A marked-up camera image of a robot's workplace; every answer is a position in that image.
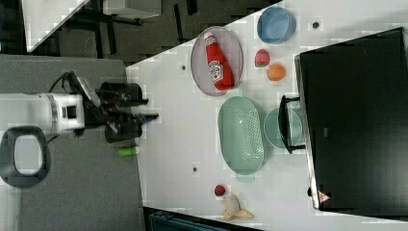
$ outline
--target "red fruit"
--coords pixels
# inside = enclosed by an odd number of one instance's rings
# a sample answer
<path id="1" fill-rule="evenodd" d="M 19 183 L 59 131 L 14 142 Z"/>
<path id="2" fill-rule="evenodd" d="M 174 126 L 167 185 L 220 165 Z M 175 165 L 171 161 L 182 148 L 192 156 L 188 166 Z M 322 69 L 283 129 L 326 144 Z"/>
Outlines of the red fruit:
<path id="1" fill-rule="evenodd" d="M 265 49 L 259 50 L 255 55 L 255 66 L 264 67 L 269 64 L 269 53 Z"/>
<path id="2" fill-rule="evenodd" d="M 217 185 L 214 193 L 216 193 L 216 196 L 222 196 L 225 194 L 225 188 L 221 185 Z"/>

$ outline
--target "ketchup label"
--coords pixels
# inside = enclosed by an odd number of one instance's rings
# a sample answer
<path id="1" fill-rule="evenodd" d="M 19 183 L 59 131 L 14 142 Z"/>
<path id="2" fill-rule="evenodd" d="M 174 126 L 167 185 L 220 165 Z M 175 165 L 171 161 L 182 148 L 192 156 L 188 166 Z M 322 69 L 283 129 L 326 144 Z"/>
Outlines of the ketchup label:
<path id="1" fill-rule="evenodd" d="M 214 37 L 208 37 L 207 39 L 205 39 L 205 44 L 210 45 L 211 43 L 214 43 L 216 41 L 217 40 Z"/>
<path id="2" fill-rule="evenodd" d="M 210 75 L 213 77 L 213 81 L 218 82 L 223 78 L 222 76 L 222 65 L 219 64 L 219 61 L 212 61 L 208 64 L 210 68 Z"/>

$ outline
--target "red sticker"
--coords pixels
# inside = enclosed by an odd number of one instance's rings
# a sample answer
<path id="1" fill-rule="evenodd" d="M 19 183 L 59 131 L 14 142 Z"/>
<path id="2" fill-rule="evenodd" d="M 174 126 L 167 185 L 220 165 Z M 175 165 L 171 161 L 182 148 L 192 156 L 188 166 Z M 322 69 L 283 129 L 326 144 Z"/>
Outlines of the red sticker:
<path id="1" fill-rule="evenodd" d="M 323 203 L 324 201 L 330 199 L 330 197 L 324 194 L 323 192 L 318 191 L 318 194 L 319 194 L 320 203 Z"/>

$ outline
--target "small red ball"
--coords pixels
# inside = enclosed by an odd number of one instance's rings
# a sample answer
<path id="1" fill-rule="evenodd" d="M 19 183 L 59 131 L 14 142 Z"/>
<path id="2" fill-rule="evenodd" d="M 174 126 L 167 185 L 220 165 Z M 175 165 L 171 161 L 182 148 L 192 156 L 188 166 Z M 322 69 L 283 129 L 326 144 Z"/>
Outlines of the small red ball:
<path id="1" fill-rule="evenodd" d="M 221 185 L 217 185 L 214 193 L 216 194 L 216 196 L 222 196 L 225 194 L 225 188 Z"/>

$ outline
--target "white cabinet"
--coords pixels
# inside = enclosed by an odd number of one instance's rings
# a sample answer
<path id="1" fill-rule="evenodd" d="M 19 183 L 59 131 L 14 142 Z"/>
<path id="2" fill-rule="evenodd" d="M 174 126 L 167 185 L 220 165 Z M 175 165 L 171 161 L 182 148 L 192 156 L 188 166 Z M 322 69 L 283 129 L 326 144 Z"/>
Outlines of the white cabinet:
<path id="1" fill-rule="evenodd" d="M 162 14 L 162 0 L 104 0 L 103 13 L 125 18 L 147 18 Z"/>

